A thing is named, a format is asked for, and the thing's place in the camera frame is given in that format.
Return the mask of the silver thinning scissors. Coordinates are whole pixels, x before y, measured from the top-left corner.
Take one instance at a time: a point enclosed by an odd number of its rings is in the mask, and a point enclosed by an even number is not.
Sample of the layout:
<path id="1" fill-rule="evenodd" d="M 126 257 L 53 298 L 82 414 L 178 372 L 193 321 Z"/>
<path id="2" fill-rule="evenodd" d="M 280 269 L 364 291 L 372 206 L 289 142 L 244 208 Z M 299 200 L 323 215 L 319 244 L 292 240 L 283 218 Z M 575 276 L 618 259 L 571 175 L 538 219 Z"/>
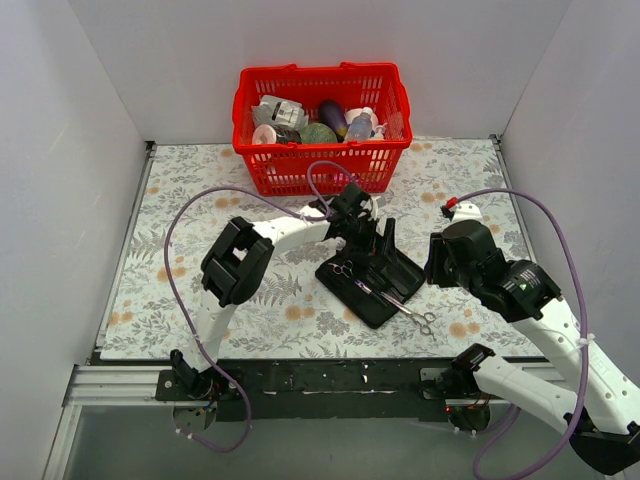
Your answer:
<path id="1" fill-rule="evenodd" d="M 347 306 L 373 304 L 383 306 L 384 300 L 372 287 L 360 280 L 351 260 L 325 262 L 316 272 L 321 283 Z"/>

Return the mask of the silver straight hair scissors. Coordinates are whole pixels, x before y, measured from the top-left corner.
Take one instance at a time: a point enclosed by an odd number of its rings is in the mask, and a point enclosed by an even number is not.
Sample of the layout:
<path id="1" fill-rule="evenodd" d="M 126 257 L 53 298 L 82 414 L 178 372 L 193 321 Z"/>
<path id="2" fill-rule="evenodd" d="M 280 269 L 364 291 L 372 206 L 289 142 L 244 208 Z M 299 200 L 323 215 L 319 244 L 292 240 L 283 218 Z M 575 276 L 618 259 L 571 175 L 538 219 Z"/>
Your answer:
<path id="1" fill-rule="evenodd" d="M 435 334 L 431 328 L 431 325 L 436 320 L 436 315 L 433 312 L 417 312 L 411 310 L 406 305 L 402 304 L 398 299 L 394 298 L 390 294 L 380 292 L 379 295 L 387 302 L 396 307 L 400 312 L 405 314 L 412 322 L 418 327 L 420 333 L 425 336 L 435 337 Z"/>

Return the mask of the black zip tool case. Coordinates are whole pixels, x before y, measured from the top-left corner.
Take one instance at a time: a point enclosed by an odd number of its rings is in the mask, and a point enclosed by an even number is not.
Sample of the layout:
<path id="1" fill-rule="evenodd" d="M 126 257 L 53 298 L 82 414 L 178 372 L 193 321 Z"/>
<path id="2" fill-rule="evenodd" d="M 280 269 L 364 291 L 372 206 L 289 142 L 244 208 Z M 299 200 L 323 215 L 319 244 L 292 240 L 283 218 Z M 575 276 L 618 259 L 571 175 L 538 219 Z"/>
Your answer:
<path id="1" fill-rule="evenodd" d="M 378 231 L 377 226 L 374 250 L 357 250 L 347 246 L 345 242 L 344 246 L 325 262 L 351 260 L 356 276 L 372 287 L 376 294 L 385 292 L 401 303 L 405 303 L 422 287 L 426 274 L 422 267 L 396 247 L 395 227 L 396 220 L 388 218 L 382 232 Z M 315 270 L 315 277 L 320 283 L 316 272 L 325 262 Z M 385 299 L 383 300 L 385 302 L 383 306 L 373 304 L 347 306 L 341 300 L 340 302 L 369 328 L 378 329 L 399 311 Z"/>

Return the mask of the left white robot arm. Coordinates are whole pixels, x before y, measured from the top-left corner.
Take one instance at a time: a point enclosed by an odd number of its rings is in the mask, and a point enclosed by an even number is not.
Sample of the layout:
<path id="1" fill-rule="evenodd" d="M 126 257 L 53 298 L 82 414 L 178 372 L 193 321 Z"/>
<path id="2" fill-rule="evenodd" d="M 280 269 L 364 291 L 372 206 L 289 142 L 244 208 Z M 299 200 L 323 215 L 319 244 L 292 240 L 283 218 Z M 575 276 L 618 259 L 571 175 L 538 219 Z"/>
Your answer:
<path id="1" fill-rule="evenodd" d="M 167 278 L 191 332 L 188 349 L 172 351 L 170 361 L 178 387 L 190 399 L 203 399 L 214 390 L 209 369 L 238 384 L 217 365 L 220 346 L 231 317 L 238 306 L 255 295 L 273 257 L 331 238 L 348 240 L 362 235 L 371 240 L 376 235 L 377 199 L 355 183 L 329 199 L 318 196 L 298 211 L 268 199 L 263 201 L 283 215 L 258 222 L 234 217 L 226 224 L 201 262 L 202 291 L 195 319 L 170 270 L 169 248 L 179 217 L 174 218 L 166 234 L 163 257 Z"/>

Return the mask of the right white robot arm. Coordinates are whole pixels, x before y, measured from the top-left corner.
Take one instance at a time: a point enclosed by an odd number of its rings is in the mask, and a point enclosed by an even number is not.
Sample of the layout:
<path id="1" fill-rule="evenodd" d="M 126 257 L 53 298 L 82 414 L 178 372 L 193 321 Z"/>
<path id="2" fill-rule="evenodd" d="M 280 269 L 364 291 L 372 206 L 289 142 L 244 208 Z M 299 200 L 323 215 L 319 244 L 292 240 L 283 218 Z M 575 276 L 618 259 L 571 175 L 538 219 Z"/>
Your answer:
<path id="1" fill-rule="evenodd" d="M 578 457 L 615 475 L 639 461 L 639 388 L 580 330 L 558 285 L 530 260 L 508 260 L 479 208 L 450 201 L 451 223 L 430 237 L 427 281 L 460 287 L 530 340 L 567 386 L 560 388 L 475 343 L 437 379 L 441 392 L 498 396 L 568 434 Z"/>

